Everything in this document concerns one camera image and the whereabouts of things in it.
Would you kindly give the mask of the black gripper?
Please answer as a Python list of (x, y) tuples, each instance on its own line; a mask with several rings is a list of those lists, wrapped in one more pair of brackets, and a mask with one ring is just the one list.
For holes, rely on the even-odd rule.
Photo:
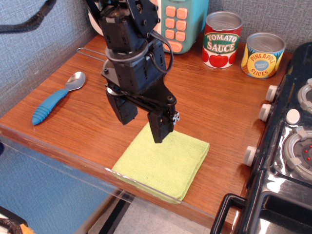
[(106, 96), (118, 120), (126, 125), (139, 108), (145, 110), (154, 142), (162, 143), (179, 120), (177, 99), (164, 84), (169, 68), (163, 42), (144, 40), (133, 51), (106, 47), (105, 52), (102, 75), (107, 80)]

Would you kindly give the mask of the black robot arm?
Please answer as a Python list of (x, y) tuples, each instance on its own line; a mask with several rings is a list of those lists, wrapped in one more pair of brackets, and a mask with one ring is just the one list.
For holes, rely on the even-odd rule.
[(148, 0), (88, 0), (92, 19), (106, 41), (102, 68), (106, 95), (122, 124), (139, 109), (148, 113), (155, 143), (173, 131), (179, 120), (176, 98), (164, 84), (173, 63), (166, 63), (168, 41), (155, 31), (158, 7)]

